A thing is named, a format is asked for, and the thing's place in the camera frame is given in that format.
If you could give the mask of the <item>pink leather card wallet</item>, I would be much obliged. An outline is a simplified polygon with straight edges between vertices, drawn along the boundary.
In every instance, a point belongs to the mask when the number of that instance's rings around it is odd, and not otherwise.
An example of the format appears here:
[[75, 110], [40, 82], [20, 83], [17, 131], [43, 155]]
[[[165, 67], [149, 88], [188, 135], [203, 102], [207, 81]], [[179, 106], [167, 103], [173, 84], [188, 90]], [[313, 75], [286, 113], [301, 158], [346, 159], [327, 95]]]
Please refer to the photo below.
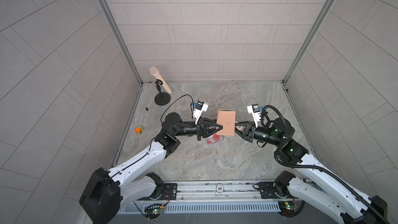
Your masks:
[[221, 136], [234, 136], [236, 123], [236, 111], [219, 110], [217, 114], [217, 124], [222, 129], [217, 132]]

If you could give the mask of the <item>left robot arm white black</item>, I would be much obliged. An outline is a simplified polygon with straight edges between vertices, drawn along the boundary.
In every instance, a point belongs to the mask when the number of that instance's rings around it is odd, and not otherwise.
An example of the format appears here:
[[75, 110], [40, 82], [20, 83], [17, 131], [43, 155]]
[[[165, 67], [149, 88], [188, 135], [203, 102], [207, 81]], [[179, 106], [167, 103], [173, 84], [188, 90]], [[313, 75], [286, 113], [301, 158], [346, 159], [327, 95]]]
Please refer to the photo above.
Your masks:
[[92, 173], [79, 204], [93, 223], [107, 224], [122, 206], [161, 194], [163, 180], [158, 175], [148, 173], [140, 180], [137, 178], [178, 148], [178, 136], [208, 138], [223, 128], [208, 118], [184, 122], [177, 113], [168, 114], [161, 127], [159, 134], [139, 154], [109, 170], [99, 168]]

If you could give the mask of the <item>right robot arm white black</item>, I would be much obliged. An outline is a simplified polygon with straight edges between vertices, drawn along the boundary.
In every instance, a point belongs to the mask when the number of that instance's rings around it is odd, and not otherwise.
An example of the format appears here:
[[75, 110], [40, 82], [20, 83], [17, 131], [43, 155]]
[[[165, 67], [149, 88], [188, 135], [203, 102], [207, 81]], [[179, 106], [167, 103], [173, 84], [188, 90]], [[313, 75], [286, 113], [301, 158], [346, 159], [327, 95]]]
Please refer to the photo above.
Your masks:
[[292, 138], [294, 132], [290, 122], [283, 118], [277, 118], [268, 127], [259, 127], [252, 121], [235, 124], [235, 133], [241, 138], [262, 146], [275, 145], [274, 158], [278, 164], [296, 169], [317, 185], [309, 186], [284, 171], [275, 180], [279, 195], [301, 199], [339, 224], [388, 223], [386, 201], [379, 196], [368, 196], [331, 172]]

